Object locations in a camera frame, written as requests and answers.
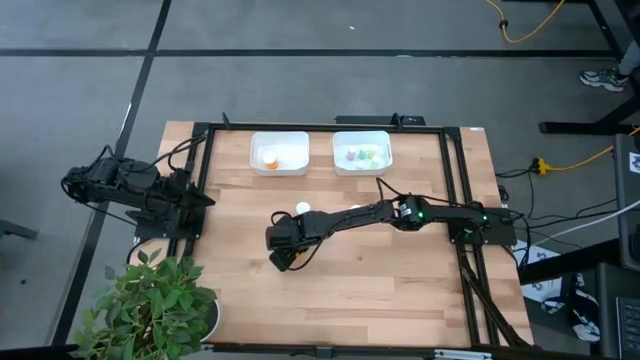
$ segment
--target potted plant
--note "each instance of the potted plant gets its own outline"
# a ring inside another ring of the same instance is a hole
[[[112,281],[98,291],[95,306],[83,313],[83,330],[76,329],[76,357],[90,359],[178,359],[200,350],[219,322],[220,307],[211,289],[196,286],[202,274],[193,259],[179,263],[169,257],[150,264],[160,254],[138,252],[140,265],[125,265],[116,276],[111,267],[105,276]],[[105,327],[96,320],[104,314]]]

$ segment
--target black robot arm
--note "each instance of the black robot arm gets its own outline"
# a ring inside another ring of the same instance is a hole
[[[82,204],[113,201],[139,209],[126,214],[136,221],[135,236],[140,238],[193,238],[199,233],[204,208],[215,201],[191,182],[189,170],[172,167],[174,172],[161,176],[155,166],[158,160],[148,164],[113,155],[102,158],[104,152],[89,166],[71,168],[61,180],[70,198]]]
[[[278,270],[286,271],[292,270],[290,266],[298,255],[311,246],[319,246],[336,231],[377,223],[387,223],[401,231],[418,231],[432,222],[457,222],[467,233],[489,226],[479,204],[475,207],[435,206],[419,195],[399,195],[393,200],[336,213],[308,211],[295,217],[285,214],[267,228],[267,249],[272,251],[271,262]]]

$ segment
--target pink object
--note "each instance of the pink object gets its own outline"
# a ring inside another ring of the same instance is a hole
[[[352,161],[356,158],[356,148],[353,146],[349,146],[347,150],[347,160]]]

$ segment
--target black floor stripe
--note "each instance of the black floor stripe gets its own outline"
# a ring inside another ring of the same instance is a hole
[[[128,57],[148,53],[146,49],[0,49],[0,57]]]
[[[161,49],[156,57],[613,58],[611,50]]]
[[[149,42],[149,48],[147,49],[146,56],[138,75],[138,80],[136,81],[133,95],[131,96],[129,110],[127,111],[124,123],[122,124],[122,129],[120,130],[120,135],[118,136],[118,140],[116,142],[114,151],[118,156],[124,155],[127,149],[127,144],[129,143],[129,138],[133,130],[133,124],[135,123],[136,115],[138,114],[138,108],[140,107],[140,101],[142,100],[144,88],[147,84],[149,73],[151,72],[151,65],[153,64],[153,54],[158,48],[160,36],[162,35],[162,30],[164,29],[164,25],[167,21],[167,15],[169,14],[170,7],[171,0],[164,0],[162,2],[158,20],[156,21],[156,26],[153,30],[151,41]],[[106,211],[108,207],[108,203],[101,203],[99,208]],[[64,345],[67,342],[69,332],[71,331],[71,326],[73,325],[73,318],[75,317],[78,303],[80,302],[80,297],[82,296],[82,291],[87,280],[87,275],[89,274],[89,269],[91,268],[93,256],[98,245],[98,240],[100,239],[100,233],[102,232],[104,220],[104,213],[94,212],[93,217],[91,218],[91,222],[90,224],[88,224],[88,230],[86,231],[86,236],[83,240],[82,253],[80,255],[77,266],[74,269],[73,280],[71,281],[71,286],[69,287],[69,291],[67,292],[66,300],[64,302],[62,312],[60,313],[60,318],[53,335],[53,345]]]

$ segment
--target white ball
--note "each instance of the white ball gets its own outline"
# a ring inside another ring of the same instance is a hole
[[[309,210],[311,210],[311,205],[309,205],[309,203],[306,203],[304,201],[299,202],[298,205],[296,205],[296,212],[298,213],[298,215],[304,214]]]

